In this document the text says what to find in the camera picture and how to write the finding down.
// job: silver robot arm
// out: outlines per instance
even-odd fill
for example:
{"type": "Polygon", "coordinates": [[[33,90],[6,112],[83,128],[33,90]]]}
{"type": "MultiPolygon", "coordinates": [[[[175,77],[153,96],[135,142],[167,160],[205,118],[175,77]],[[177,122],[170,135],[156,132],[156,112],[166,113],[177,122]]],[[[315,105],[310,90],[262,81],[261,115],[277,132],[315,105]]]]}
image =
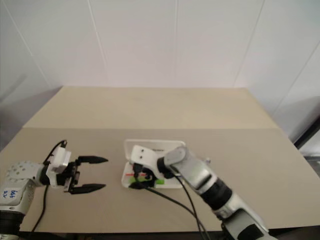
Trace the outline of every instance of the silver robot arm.
{"type": "Polygon", "coordinates": [[[79,156],[69,162],[70,156],[71,152],[65,146],[58,146],[43,164],[23,161],[7,170],[4,183],[0,186],[0,240],[19,239],[20,224],[30,208],[36,187],[60,187],[71,194],[85,194],[105,186],[93,183],[75,187],[80,176],[77,169],[81,163],[98,164],[107,159],[79,156]]]}
{"type": "Polygon", "coordinates": [[[276,240],[269,235],[263,220],[186,146],[177,147],[159,159],[155,159],[157,154],[152,152],[136,145],[132,150],[131,162],[164,176],[172,173],[181,175],[222,221],[222,230],[228,239],[276,240]]]}

